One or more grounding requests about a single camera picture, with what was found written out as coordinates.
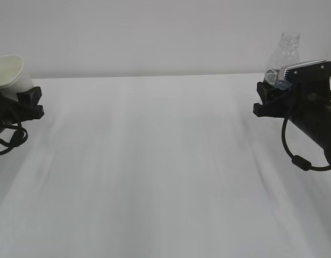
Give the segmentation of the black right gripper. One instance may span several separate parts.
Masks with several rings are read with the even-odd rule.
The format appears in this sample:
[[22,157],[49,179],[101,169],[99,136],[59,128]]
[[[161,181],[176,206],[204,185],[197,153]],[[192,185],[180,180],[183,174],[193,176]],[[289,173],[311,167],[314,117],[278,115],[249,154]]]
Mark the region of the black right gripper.
[[261,104],[255,103],[257,117],[284,118],[296,108],[331,107],[331,61],[307,61],[283,66],[278,78],[291,86],[286,90],[275,88],[266,81],[258,82],[256,91]]

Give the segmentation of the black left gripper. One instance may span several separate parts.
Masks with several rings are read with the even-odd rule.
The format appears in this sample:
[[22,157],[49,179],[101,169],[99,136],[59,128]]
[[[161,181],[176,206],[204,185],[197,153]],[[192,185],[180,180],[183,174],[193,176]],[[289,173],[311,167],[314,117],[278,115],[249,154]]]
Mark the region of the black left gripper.
[[42,96],[40,87],[28,91],[11,92],[0,90],[0,134],[8,129],[17,132],[18,137],[27,137],[22,126],[23,120],[37,120],[44,116],[44,108],[39,105]]

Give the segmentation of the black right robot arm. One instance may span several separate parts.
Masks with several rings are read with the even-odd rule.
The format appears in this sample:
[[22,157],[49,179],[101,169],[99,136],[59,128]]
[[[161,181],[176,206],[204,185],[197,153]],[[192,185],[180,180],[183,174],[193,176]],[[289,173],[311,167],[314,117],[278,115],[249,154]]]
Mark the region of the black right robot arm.
[[[282,144],[295,166],[304,171],[331,170],[331,61],[314,60],[285,66],[278,78],[291,86],[281,90],[266,81],[258,82],[256,90],[262,102],[254,104],[253,113],[257,117],[283,119]],[[323,149],[327,166],[315,167],[290,151],[285,138],[288,121]]]

